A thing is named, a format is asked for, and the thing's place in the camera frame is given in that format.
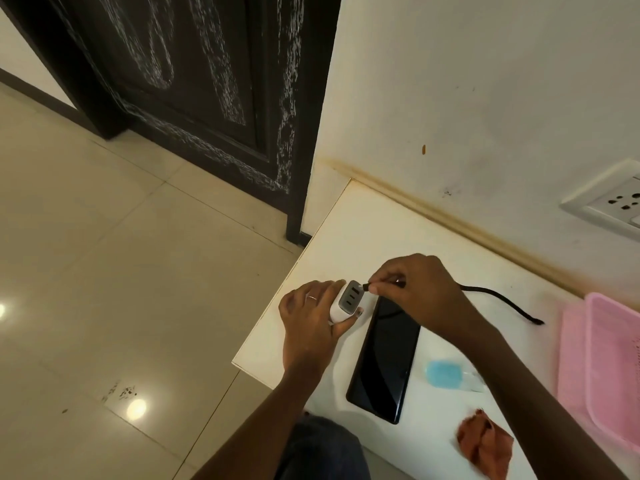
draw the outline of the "white charger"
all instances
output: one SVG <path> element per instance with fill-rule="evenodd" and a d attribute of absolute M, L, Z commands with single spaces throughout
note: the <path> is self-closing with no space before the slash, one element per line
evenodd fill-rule
<path fill-rule="evenodd" d="M 331 308 L 329 309 L 331 322 L 344 322 L 356 313 L 363 296 L 364 290 L 359 282 L 352 280 L 345 284 L 340 290 L 340 293 L 338 293 L 338 296 L 333 300 Z"/>

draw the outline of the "tiled floor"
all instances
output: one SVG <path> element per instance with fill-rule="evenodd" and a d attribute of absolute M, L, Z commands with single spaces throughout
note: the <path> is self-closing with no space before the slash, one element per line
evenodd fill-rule
<path fill-rule="evenodd" d="M 268 394 L 231 359 L 301 252 L 286 216 L 2 85 L 0 178 L 2 476 L 188 480 Z"/>

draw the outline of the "finger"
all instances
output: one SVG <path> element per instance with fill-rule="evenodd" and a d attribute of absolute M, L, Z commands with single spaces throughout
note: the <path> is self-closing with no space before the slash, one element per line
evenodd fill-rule
<path fill-rule="evenodd" d="M 342 321 L 340 323 L 336 323 L 335 325 L 332 325 L 331 327 L 331 335 L 334 339 L 338 340 L 341 336 L 343 336 L 345 334 L 345 332 L 350 329 L 354 323 L 356 323 L 356 321 L 358 320 L 358 318 L 360 318 L 360 316 L 362 315 L 363 309 L 362 308 L 358 308 L 356 310 L 356 313 L 354 313 L 352 316 L 350 316 L 349 318 L 347 318 L 347 320 Z"/>
<path fill-rule="evenodd" d="M 323 293 L 323 285 L 324 283 L 315 282 L 314 285 L 311 286 L 311 289 L 305 297 L 305 304 L 302 307 L 303 310 L 313 310 L 317 306 Z"/>
<path fill-rule="evenodd" d="M 389 259 L 386 263 L 380 266 L 369 278 L 370 283 L 390 281 L 391 278 L 397 279 L 399 276 L 406 276 L 406 256 L 399 258 Z"/>
<path fill-rule="evenodd" d="M 316 283 L 317 281 L 309 281 L 294 292 L 293 303 L 296 308 L 302 308 L 305 305 L 305 299 L 307 298 L 309 290 L 311 290 Z"/>
<path fill-rule="evenodd" d="M 326 291 L 329 289 L 329 286 L 331 286 L 332 284 L 333 282 L 331 280 L 320 283 L 321 291 L 320 291 L 320 294 L 317 296 L 318 303 L 320 303 L 320 300 L 324 296 L 324 293 L 326 293 Z"/>
<path fill-rule="evenodd" d="M 335 297 L 338 296 L 340 290 L 346 283 L 345 280 L 338 280 L 336 282 L 332 282 L 329 288 L 326 289 L 322 298 L 320 298 L 320 303 L 318 303 L 318 308 L 322 308 L 324 313 L 329 313 L 329 309 L 331 309 L 331 305 L 335 300 Z"/>
<path fill-rule="evenodd" d="M 295 292 L 296 292 L 295 290 L 291 290 L 286 295 L 284 295 L 280 300 L 280 304 L 278 305 L 278 311 L 280 312 L 280 318 L 282 318 L 283 321 L 288 319 L 291 314 L 289 311 L 289 304 L 293 299 L 293 293 Z"/>
<path fill-rule="evenodd" d="M 403 298 L 406 296 L 407 291 L 392 283 L 379 282 L 369 286 L 369 293 L 384 296 L 398 305 L 402 305 Z"/>

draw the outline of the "charging cable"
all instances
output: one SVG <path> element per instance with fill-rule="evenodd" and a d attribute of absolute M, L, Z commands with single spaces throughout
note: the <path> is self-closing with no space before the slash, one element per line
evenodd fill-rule
<path fill-rule="evenodd" d="M 369 284 L 370 283 L 366 283 L 366 284 L 364 284 L 362 286 L 364 291 L 368 291 L 369 290 Z M 395 282 L 394 284 L 396 286 L 399 286 L 400 288 L 404 288 L 405 282 Z M 514 310 L 516 310 L 517 313 L 519 313 L 524 318 L 526 318 L 531 323 L 533 323 L 533 325 L 544 325 L 545 324 L 539 318 L 534 318 L 531 315 L 529 315 L 528 313 L 526 313 L 526 311 L 524 311 L 521 307 L 517 306 L 514 302 L 512 302 L 506 296 L 498 293 L 498 291 L 494 291 L 494 290 L 491 290 L 489 288 L 482 288 L 480 286 L 465 286 L 465 285 L 461 285 L 461 284 L 458 284 L 458 286 L 460 287 L 460 290 L 462 290 L 462 291 L 475 291 L 475 292 L 478 292 L 478 293 L 487 293 L 487 294 L 490 294 L 491 296 L 494 296 L 494 297 L 500 299 L 501 301 L 505 302 L 508 306 L 510 306 Z M 380 319 L 380 318 L 391 318 L 393 316 L 399 315 L 400 313 L 403 313 L 403 311 L 400 310 L 398 312 L 394 312 L 394 313 L 391 313 L 391 314 L 388 314 L 388 315 L 384 315 L 382 317 L 378 317 L 378 319 Z"/>

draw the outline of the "smartphone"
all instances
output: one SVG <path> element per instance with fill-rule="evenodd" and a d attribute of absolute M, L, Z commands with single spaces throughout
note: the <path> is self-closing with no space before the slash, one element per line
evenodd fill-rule
<path fill-rule="evenodd" d="M 378 298 L 347 401 L 398 424 L 419 334 L 420 325 L 402 308 Z"/>

